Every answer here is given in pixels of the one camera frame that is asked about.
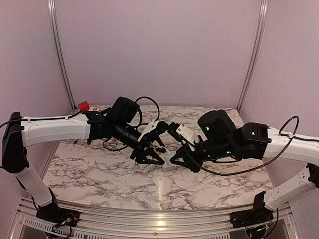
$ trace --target vertical metal rail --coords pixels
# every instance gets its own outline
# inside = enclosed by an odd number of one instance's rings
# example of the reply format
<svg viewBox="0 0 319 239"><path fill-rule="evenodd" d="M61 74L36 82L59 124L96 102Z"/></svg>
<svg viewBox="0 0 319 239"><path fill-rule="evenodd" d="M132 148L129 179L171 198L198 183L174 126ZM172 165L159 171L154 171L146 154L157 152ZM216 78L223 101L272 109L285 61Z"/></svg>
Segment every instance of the vertical metal rail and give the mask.
<svg viewBox="0 0 319 239"><path fill-rule="evenodd" d="M74 102L68 74L67 74L64 59L63 59L59 30L58 30L58 23L57 23L57 18L56 18L56 11L55 11L55 0L48 0L48 8L49 8L50 21L51 21L52 30L53 30L55 49L56 49L57 56L58 56L58 61L59 61L60 70L62 73L64 87L65 87L66 94L67 94L67 97L69 100L69 104L70 104L71 108L74 110L76 108L76 104Z"/></svg>
<svg viewBox="0 0 319 239"><path fill-rule="evenodd" d="M260 51L264 30L265 30L265 24L266 24L266 16L267 16L267 9L268 9L268 0L262 0L261 1L261 7L260 7L260 13L259 13L259 19L258 19L258 26L257 26L257 32L256 32L256 38L254 43L254 48L252 52L252 56L250 59L249 67L246 73L245 82L242 88L242 91L240 93L240 97L237 103L236 109L238 112L242 110L242 107L244 105L248 89L253 77L253 73L256 66L257 57Z"/></svg>

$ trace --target white wall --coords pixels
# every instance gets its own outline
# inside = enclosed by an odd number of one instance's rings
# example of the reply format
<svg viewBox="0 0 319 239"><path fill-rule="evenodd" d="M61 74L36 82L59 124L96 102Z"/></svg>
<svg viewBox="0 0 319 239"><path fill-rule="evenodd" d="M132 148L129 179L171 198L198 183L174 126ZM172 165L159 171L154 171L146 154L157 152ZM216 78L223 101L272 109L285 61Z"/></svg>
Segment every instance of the white wall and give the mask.
<svg viewBox="0 0 319 239"><path fill-rule="evenodd" d="M292 115L298 133L319 136L319 1L271 0L262 48L241 115L280 128ZM275 183L304 163L278 159L268 167ZM290 202L302 239L319 235L319 190Z"/></svg>
<svg viewBox="0 0 319 239"><path fill-rule="evenodd" d="M0 124L14 111L29 116L70 112L46 1L1 1L0 56ZM52 147L53 143L47 143L28 149L28 159L37 172L42 171ZM13 175L0 169L1 238L7 238L23 194Z"/></svg>
<svg viewBox="0 0 319 239"><path fill-rule="evenodd" d="M57 0L75 102L236 107L260 0Z"/></svg>

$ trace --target marble surface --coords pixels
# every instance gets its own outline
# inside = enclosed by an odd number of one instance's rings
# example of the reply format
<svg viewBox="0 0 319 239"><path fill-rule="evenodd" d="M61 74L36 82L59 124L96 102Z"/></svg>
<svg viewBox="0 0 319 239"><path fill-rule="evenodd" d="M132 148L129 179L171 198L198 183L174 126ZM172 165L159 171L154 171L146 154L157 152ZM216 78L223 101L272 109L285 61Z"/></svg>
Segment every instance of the marble surface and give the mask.
<svg viewBox="0 0 319 239"><path fill-rule="evenodd" d="M160 108L160 120L183 123L203 136L197 120L205 112L215 109L164 106ZM157 115L154 106L142 106L142 111L144 122ZM237 127L243 125L235 109L226 111ZM161 138L169 150L181 146L167 133ZM131 149L111 152L103 148L102 142L97 140L91 145L84 140L76 144L71 140L61 142L44 177L44 183L51 187L57 199L111 208L190 210L252 203L257 193L272 188L264 168L227 177L203 170L193 173L183 167L170 171L156 168L143 173L147 165L136 165L129 159ZM109 146L123 145L113 140ZM234 172L260 164L261 160L246 159L232 164L205 162L204 167L218 172Z"/></svg>

